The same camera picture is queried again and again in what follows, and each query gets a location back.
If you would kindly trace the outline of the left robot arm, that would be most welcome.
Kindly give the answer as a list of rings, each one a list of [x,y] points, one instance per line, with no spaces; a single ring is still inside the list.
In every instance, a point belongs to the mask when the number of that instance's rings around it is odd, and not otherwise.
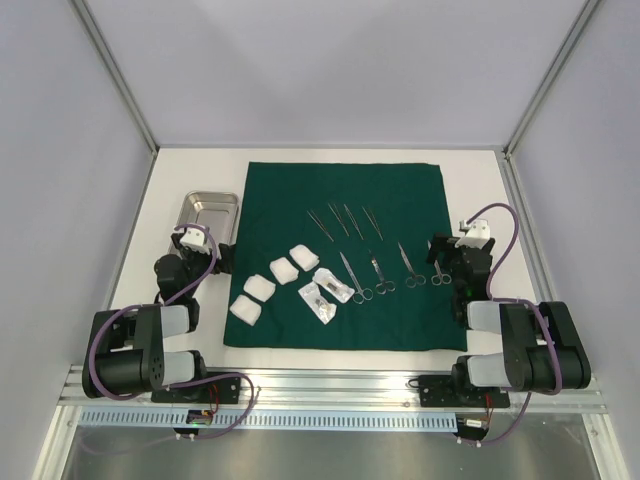
[[[94,315],[82,370],[89,398],[131,400],[143,393],[176,389],[197,401],[210,378],[197,350],[167,351],[164,341],[193,333],[199,324],[199,285],[209,276],[228,273],[233,250],[218,246],[210,229],[178,225],[171,235],[174,254],[156,260],[157,295],[147,304],[99,311]]]

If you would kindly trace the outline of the steel tweezers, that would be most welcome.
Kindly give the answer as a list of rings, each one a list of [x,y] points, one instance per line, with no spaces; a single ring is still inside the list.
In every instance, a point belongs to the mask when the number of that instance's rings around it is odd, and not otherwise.
[[[337,222],[339,223],[339,225],[341,226],[342,230],[344,231],[345,235],[347,237],[350,236],[348,228],[346,227],[340,213],[339,210],[337,208],[337,206],[331,202],[328,203],[328,207],[330,209],[330,211],[332,212],[332,214],[334,215],[334,217],[336,218]]]
[[[326,228],[326,226],[322,223],[322,221],[320,220],[320,218],[315,214],[315,212],[313,212],[312,210],[308,210],[307,211],[308,216],[311,218],[311,220],[318,226],[318,228],[324,233],[324,235],[327,236],[327,238],[334,243],[335,240],[332,237],[332,235],[329,233],[329,230]]]
[[[346,212],[347,216],[349,217],[349,219],[350,219],[350,221],[351,221],[351,223],[352,223],[357,235],[359,236],[359,238],[362,241],[364,241],[364,236],[363,236],[363,234],[361,232],[361,229],[359,227],[359,224],[356,221],[356,218],[355,218],[354,214],[351,212],[351,210],[348,207],[348,205],[346,205],[346,204],[343,204],[343,205],[344,205],[345,212]]]
[[[362,207],[363,212],[365,213],[367,219],[369,220],[369,222],[372,225],[372,228],[375,230],[376,234],[378,235],[379,239],[381,241],[384,240],[383,234],[381,232],[381,229],[379,227],[379,224],[377,222],[377,219],[373,213],[373,211],[370,208],[367,208],[365,206]]]

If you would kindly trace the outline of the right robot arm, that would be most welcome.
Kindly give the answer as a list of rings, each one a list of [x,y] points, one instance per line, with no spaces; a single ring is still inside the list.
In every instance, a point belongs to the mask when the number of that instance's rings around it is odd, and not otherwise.
[[[480,248],[458,247],[459,240],[434,234],[427,262],[451,276],[454,321],[466,330],[499,335],[502,351],[458,357],[451,370],[454,399],[472,405],[491,389],[552,394],[588,387],[591,365],[568,306],[491,299],[486,284],[495,240]]]

